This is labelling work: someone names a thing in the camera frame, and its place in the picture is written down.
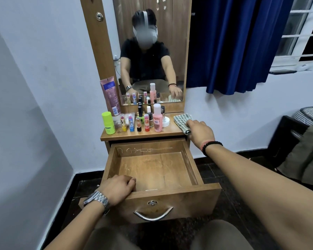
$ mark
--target floor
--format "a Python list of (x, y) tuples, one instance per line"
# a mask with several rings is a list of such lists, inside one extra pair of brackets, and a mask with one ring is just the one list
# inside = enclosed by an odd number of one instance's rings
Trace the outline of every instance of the floor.
[[(274, 170), (274, 166), (267, 162), (264, 157), (254, 157), (251, 160)], [(196, 164), (204, 183), (219, 182), (223, 189), (213, 214), (198, 218), (122, 226), (120, 227), (121, 232), (142, 250), (186, 250), (189, 249), (196, 232), (203, 225), (213, 219), (223, 219), (237, 227), (255, 250), (281, 249), (244, 203), (221, 170), (214, 163), (199, 164), (199, 162), (196, 162)], [(78, 206), (80, 198), (87, 197), (99, 186), (102, 173), (100, 171), (95, 173), (95, 179), (79, 181), (61, 229), (65, 228), (79, 214), (81, 211)]]

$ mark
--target mirror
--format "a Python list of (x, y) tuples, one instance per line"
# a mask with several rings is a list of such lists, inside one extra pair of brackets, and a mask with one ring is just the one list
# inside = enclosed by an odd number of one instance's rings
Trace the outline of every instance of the mirror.
[(113, 0), (122, 105), (182, 102), (191, 0)]

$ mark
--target wooden drawer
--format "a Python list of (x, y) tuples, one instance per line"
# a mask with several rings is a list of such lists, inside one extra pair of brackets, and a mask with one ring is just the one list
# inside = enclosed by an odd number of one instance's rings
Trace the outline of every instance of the wooden drawer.
[(113, 144), (102, 182), (114, 175), (137, 182), (110, 209), (111, 224), (146, 222), (140, 216), (156, 221), (211, 214), (221, 191), (219, 183), (203, 183), (184, 138)]

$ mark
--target pink tube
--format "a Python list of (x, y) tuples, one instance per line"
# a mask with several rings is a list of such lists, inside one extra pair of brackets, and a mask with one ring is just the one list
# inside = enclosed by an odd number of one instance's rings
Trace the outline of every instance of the pink tube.
[(105, 102), (107, 104), (108, 111), (111, 112), (113, 117), (121, 114), (121, 107), (119, 106), (116, 84), (114, 77), (109, 77), (100, 81), (102, 91), (104, 94)]

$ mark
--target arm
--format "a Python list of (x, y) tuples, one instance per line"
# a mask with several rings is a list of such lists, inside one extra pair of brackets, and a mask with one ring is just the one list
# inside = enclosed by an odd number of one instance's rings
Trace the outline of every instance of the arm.
[[(134, 178), (115, 175), (102, 183), (97, 190), (107, 197), (110, 206), (114, 206), (123, 201), (134, 187)], [(82, 250), (103, 213), (102, 203), (90, 202), (45, 250)]]
[[(215, 139), (204, 122), (188, 125), (198, 148)], [(221, 145), (209, 145), (206, 154), (283, 249), (313, 249), (313, 191)]]
[[(173, 63), (171, 62), (171, 58), (169, 55), (163, 56), (161, 58), (162, 68), (164, 73), (166, 74), (168, 84), (175, 83), (176, 84), (176, 74), (174, 71)], [(176, 85), (169, 86), (169, 92), (171, 93), (172, 98), (182, 98), (183, 92)]]
[[(126, 57), (121, 57), (121, 79), (124, 87), (131, 86), (130, 83), (130, 68), (131, 68), (131, 60)], [(129, 89), (127, 92), (130, 94), (137, 93), (134, 89)]]

